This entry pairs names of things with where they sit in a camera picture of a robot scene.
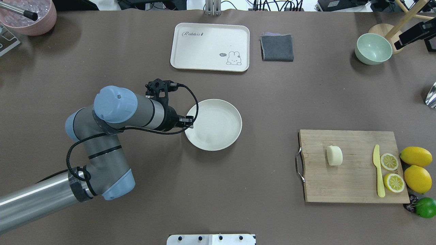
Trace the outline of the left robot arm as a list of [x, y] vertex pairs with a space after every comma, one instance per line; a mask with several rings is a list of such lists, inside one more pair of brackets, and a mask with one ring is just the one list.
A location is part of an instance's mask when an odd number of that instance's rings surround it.
[[75, 147], [71, 166], [91, 174], [81, 183], [78, 198], [65, 172], [72, 141], [64, 132], [67, 116], [77, 138], [97, 135], [91, 93], [71, 93], [50, 86], [1, 88], [1, 244], [66, 244], [82, 236], [134, 234], [140, 225], [158, 221], [158, 192], [168, 190], [164, 169], [176, 167], [181, 135], [137, 130], [93, 138]]

